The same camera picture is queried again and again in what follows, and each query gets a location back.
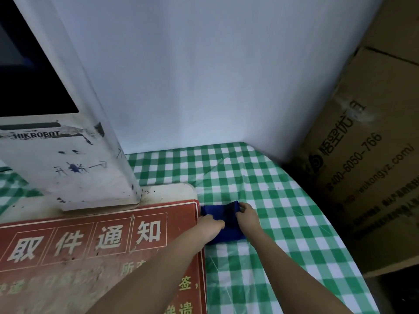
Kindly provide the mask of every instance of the folded blue cloth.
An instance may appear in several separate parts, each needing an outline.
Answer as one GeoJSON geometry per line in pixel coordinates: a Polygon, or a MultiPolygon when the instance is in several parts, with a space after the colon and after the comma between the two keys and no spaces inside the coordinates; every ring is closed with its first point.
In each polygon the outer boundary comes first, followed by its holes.
{"type": "Polygon", "coordinates": [[[237,217],[235,215],[238,211],[240,211],[240,206],[237,200],[227,205],[207,205],[201,207],[202,216],[210,214],[215,220],[223,220],[225,222],[224,229],[222,229],[214,239],[207,243],[208,245],[246,239],[238,226],[237,217]]]}

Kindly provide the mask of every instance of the table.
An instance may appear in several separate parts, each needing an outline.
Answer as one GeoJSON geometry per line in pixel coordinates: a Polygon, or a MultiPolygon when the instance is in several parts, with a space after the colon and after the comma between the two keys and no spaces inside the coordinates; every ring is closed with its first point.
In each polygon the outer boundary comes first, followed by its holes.
{"type": "MultiPolygon", "coordinates": [[[[190,183],[201,205],[246,201],[275,242],[354,313],[378,313],[351,255],[301,187],[243,142],[127,155],[141,186],[190,183]]],[[[0,213],[38,191],[14,171],[0,173],[0,213]]],[[[208,313],[282,313],[246,241],[205,248],[208,313]]]]}

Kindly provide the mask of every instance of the red sign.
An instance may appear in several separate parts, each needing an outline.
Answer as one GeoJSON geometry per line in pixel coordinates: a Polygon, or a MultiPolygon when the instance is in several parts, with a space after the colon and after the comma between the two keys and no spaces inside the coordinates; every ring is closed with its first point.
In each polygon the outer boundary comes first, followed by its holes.
{"type": "MultiPolygon", "coordinates": [[[[196,200],[0,225],[2,313],[84,313],[124,276],[196,224],[196,200]]],[[[203,252],[168,313],[207,313],[203,252]]]]}

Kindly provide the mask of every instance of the white machine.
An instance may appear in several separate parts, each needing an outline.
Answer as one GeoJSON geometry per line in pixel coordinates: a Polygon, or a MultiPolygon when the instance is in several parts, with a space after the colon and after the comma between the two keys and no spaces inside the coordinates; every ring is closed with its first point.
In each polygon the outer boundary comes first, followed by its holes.
{"type": "Polygon", "coordinates": [[[0,10],[0,159],[64,211],[138,203],[141,188],[55,8],[10,1],[0,10]]]}

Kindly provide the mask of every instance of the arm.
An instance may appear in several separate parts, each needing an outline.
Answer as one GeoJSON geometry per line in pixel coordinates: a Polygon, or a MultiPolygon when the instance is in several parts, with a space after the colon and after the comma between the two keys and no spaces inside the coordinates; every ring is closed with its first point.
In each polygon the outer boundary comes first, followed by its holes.
{"type": "Polygon", "coordinates": [[[262,229],[256,211],[240,203],[240,229],[256,249],[285,314],[352,314],[327,288],[296,264],[262,229]]]}
{"type": "Polygon", "coordinates": [[[182,233],[151,260],[123,278],[86,314],[162,314],[174,297],[193,256],[224,228],[212,215],[182,233]]]}

